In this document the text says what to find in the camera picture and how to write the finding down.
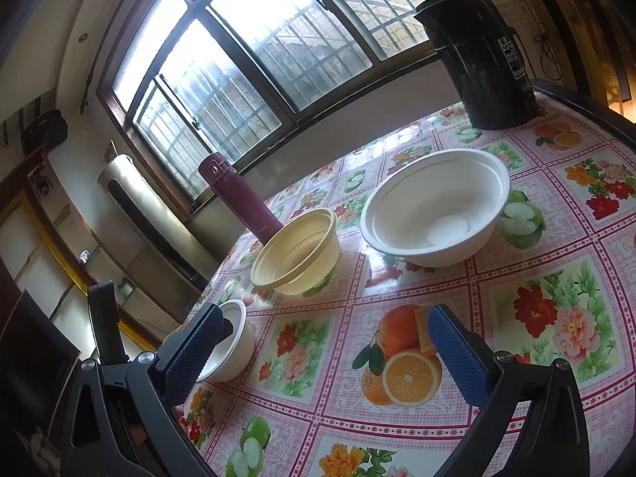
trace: plastic bowl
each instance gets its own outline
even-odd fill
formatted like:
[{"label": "plastic bowl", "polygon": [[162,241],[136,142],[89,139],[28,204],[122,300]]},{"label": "plastic bowl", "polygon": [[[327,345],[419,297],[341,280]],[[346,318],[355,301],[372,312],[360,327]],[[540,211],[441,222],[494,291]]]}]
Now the plastic bowl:
[{"label": "plastic bowl", "polygon": [[303,213],[286,224],[256,257],[250,279],[257,289],[296,295],[315,287],[340,254],[336,214],[327,208]]},{"label": "plastic bowl", "polygon": [[232,334],[214,347],[210,358],[201,370],[197,382],[212,380],[227,382],[243,371],[254,353],[256,337],[254,328],[247,322],[245,303],[240,299],[230,299],[219,305],[223,317],[234,327]]},{"label": "plastic bowl", "polygon": [[360,226],[374,249],[423,267],[445,267],[490,238],[510,193],[510,174],[476,149],[434,152],[375,189]]}]

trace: table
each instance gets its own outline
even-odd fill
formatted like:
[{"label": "table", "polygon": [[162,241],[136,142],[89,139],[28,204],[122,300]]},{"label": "table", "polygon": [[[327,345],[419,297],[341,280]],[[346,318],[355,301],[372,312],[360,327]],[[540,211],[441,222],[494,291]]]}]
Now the table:
[{"label": "table", "polygon": [[[494,350],[545,365],[569,359],[592,475],[609,469],[634,432],[636,155],[570,108],[537,99],[539,117],[501,131],[472,128],[455,104],[268,201],[281,221],[334,210],[341,254],[303,295],[256,292],[249,272],[262,246],[246,231],[203,293],[199,305],[242,299],[257,339],[246,371],[225,384],[197,385],[185,406],[182,426],[215,472],[225,474],[243,428],[261,417],[271,439],[260,475],[433,475],[478,413],[427,348],[425,311],[442,302]],[[373,250],[359,229],[373,188],[406,163],[452,147],[497,155],[513,189],[533,205],[526,209],[535,211],[536,229],[512,237],[502,222],[475,256],[443,269]],[[387,359],[386,385],[369,368],[382,365],[377,353],[354,369],[365,361],[356,355],[374,342]],[[488,475],[505,463],[526,412],[520,404]]]}]

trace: window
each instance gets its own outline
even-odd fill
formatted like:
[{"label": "window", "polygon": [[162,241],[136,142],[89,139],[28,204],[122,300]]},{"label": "window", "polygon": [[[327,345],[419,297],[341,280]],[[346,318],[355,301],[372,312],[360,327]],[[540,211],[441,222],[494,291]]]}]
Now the window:
[{"label": "window", "polygon": [[424,0],[156,0],[112,93],[192,200],[198,165],[237,168],[387,68],[432,51]]}]

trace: screw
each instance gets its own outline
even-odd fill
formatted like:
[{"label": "screw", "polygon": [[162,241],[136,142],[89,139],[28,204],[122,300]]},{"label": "screw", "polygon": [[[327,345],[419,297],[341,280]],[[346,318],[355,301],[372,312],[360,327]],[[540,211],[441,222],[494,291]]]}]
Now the screw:
[{"label": "screw", "polygon": [[514,361],[514,355],[504,350],[498,351],[497,353],[495,353],[495,356],[497,357],[497,360],[502,364],[510,364],[512,361]]},{"label": "screw", "polygon": [[155,354],[153,352],[143,352],[139,353],[137,360],[141,364],[150,364],[155,359]]},{"label": "screw", "polygon": [[562,371],[568,371],[570,369],[570,363],[565,359],[555,359],[555,364]]},{"label": "screw", "polygon": [[90,371],[94,367],[95,367],[95,361],[93,359],[86,359],[85,361],[82,361],[81,363],[82,371]]}]

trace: floral tablecloth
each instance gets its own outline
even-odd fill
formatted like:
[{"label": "floral tablecloth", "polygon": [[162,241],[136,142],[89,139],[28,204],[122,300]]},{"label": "floral tablecloth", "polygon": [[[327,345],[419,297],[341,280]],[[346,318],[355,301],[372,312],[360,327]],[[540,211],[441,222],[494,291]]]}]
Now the floral tablecloth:
[{"label": "floral tablecloth", "polygon": [[[341,255],[303,295],[257,292],[249,272],[262,246],[245,232],[210,281],[200,302],[242,299],[257,339],[246,371],[196,386],[186,403],[182,426],[215,472],[230,460],[250,477],[433,475],[478,414],[430,344],[425,319],[438,303],[521,362],[570,360],[592,475],[609,469],[634,432],[636,155],[537,98],[541,115],[515,130],[474,129],[453,105],[269,200],[281,221],[334,210]],[[359,229],[373,188],[451,147],[492,152],[510,170],[517,205],[486,246],[443,269],[373,250]],[[505,463],[526,412],[520,404],[488,474]],[[246,436],[260,442],[248,447]]]}]

